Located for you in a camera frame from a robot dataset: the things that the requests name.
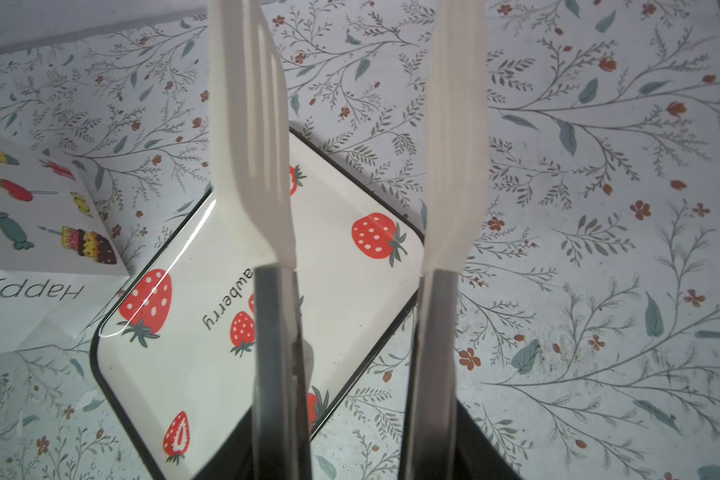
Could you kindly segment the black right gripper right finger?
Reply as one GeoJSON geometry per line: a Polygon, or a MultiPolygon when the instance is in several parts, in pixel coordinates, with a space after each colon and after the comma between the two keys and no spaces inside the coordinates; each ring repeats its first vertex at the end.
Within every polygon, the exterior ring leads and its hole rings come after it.
{"type": "Polygon", "coordinates": [[[453,478],[456,480],[521,480],[470,416],[456,402],[453,478]]]}

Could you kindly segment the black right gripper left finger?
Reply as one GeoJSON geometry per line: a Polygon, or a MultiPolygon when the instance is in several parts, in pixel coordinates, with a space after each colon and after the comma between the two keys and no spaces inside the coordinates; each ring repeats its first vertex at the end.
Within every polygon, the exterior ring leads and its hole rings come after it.
{"type": "Polygon", "coordinates": [[[195,479],[253,480],[252,440],[252,408],[250,408],[219,451],[195,476],[195,479]]]}

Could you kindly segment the white paper gift bag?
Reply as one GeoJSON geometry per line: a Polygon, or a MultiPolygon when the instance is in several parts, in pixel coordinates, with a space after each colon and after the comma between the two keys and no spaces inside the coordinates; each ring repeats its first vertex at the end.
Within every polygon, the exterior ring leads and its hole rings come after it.
{"type": "Polygon", "coordinates": [[[80,175],[0,137],[0,354],[73,337],[128,277],[80,175]]]}

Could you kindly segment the white slotted serving tongs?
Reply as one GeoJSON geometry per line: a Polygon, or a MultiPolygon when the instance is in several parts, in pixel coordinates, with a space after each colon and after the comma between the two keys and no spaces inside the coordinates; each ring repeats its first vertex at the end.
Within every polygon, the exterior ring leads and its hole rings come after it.
{"type": "MultiPolygon", "coordinates": [[[[311,458],[284,72],[258,2],[212,1],[208,13],[213,193],[254,265],[260,344],[252,406],[254,477],[307,479],[311,458]]],[[[458,283],[488,203],[483,15],[481,1],[442,1],[436,10],[426,91],[430,200],[403,479],[454,479],[458,283]]]]}

